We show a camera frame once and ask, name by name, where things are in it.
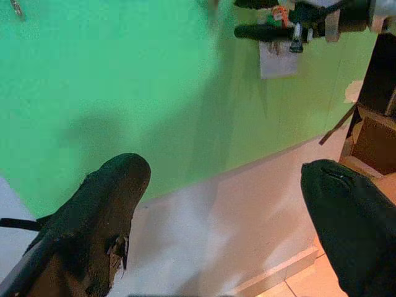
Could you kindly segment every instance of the floor tile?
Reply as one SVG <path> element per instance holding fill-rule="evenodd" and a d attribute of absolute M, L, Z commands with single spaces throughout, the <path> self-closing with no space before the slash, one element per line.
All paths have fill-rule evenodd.
<path fill-rule="evenodd" d="M 285 282 L 273 286 L 271 289 L 257 295 L 256 297 L 295 297 L 293 292 L 290 291 L 289 287 Z"/>
<path fill-rule="evenodd" d="M 321 243 L 319 242 L 319 238 L 317 236 L 315 237 L 314 245 L 319 249 L 316 257 L 319 258 L 320 256 L 324 255 L 324 249 L 323 249 Z"/>
<path fill-rule="evenodd" d="M 297 297 L 347 297 L 326 255 L 316 259 L 315 265 L 287 278 L 286 282 Z"/>

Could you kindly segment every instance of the tiled floor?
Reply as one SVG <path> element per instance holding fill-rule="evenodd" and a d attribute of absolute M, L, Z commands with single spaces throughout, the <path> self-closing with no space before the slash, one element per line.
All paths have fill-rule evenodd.
<path fill-rule="evenodd" d="M 314 265 L 257 297 L 347 297 L 340 289 L 337 276 L 319 241 L 316 240 L 315 244 L 319 248 L 319 253 Z"/>

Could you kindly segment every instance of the green wall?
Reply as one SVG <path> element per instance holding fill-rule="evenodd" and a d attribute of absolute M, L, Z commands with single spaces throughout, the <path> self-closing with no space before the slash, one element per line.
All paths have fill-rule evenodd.
<path fill-rule="evenodd" d="M 20 0 L 0 4 L 0 175 L 41 216 L 123 152 L 152 167 L 144 199 L 281 151 L 350 107 L 376 36 L 317 40 L 299 76 L 259 79 L 258 44 L 233 37 L 255 12 L 222 0 Z"/>

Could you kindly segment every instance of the cardboard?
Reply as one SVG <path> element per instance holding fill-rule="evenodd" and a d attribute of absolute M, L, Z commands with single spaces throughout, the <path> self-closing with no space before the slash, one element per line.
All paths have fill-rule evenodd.
<path fill-rule="evenodd" d="M 382 174 L 396 172 L 396 129 L 365 117 L 352 155 Z"/>

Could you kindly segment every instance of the white baseboard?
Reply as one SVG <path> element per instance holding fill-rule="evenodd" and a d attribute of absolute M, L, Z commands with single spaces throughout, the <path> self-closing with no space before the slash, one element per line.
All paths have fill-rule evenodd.
<path fill-rule="evenodd" d="M 240 284 L 227 295 L 255 297 L 315 263 L 318 248 L 311 246 L 280 265 Z"/>

